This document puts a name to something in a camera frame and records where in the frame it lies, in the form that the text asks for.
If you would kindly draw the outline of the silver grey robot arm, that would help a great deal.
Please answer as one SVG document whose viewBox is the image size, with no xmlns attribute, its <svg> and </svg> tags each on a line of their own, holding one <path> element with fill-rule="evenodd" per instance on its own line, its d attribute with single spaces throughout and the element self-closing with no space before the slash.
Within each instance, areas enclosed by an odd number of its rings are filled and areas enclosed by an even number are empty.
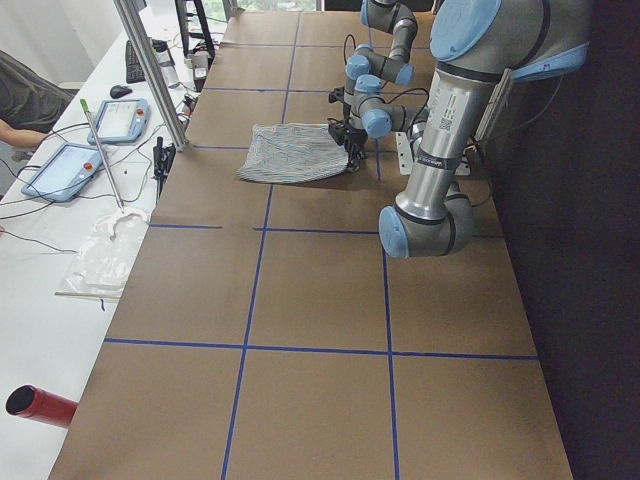
<svg viewBox="0 0 640 480">
<path fill-rule="evenodd" d="M 330 94 L 343 116 L 329 124 L 357 168 L 368 139 L 405 132 L 413 166 L 406 188 L 379 216 L 379 237 L 395 258 L 445 256 L 461 250 L 474 224 L 472 206 L 455 171 L 504 73 L 516 81 L 564 75 L 586 59 L 593 5 L 589 1 L 447 1 L 435 16 L 435 60 L 429 97 L 420 108 L 386 102 L 382 86 L 410 83 L 414 13 L 399 1 L 366 1 L 364 25 L 389 33 L 388 55 L 358 46 L 345 83 Z"/>
<path fill-rule="evenodd" d="M 343 51 L 345 80 L 329 96 L 330 102 L 340 102 L 344 119 L 351 114 L 355 86 L 358 78 L 372 74 L 382 83 L 408 86 L 413 79 L 411 50 L 418 33 L 418 22 L 403 1 L 362 1 L 361 23 L 370 33 L 386 34 L 389 45 L 377 51 L 376 44 L 361 43 L 350 55 Z"/>
</svg>

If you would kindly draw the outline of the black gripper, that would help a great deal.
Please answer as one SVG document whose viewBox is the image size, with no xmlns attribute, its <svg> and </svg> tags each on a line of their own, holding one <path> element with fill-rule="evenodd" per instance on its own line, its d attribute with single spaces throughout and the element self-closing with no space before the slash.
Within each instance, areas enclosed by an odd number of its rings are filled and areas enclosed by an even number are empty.
<svg viewBox="0 0 640 480">
<path fill-rule="evenodd" d="M 349 118 L 352 107 L 352 95 L 345 91 L 345 87 L 336 87 L 328 94 L 330 104 L 339 102 L 342 105 L 342 115 Z"/>
<path fill-rule="evenodd" d="M 348 156 L 346 170 L 358 171 L 365 159 L 363 148 L 368 139 L 366 131 L 345 120 L 329 119 L 328 132 L 337 145 L 345 148 Z"/>
</svg>

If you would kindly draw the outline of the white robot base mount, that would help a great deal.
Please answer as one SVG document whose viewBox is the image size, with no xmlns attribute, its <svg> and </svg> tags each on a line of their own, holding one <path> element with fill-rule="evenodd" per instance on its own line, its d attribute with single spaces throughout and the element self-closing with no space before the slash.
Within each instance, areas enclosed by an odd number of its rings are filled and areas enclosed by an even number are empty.
<svg viewBox="0 0 640 480">
<path fill-rule="evenodd" d="M 451 167 L 454 164 L 452 159 L 439 157 L 431 154 L 421 147 L 422 132 L 417 131 L 411 134 L 396 132 L 396 150 L 401 175 L 410 175 L 417 160 L 422 159 L 426 164 L 435 167 Z"/>
</svg>

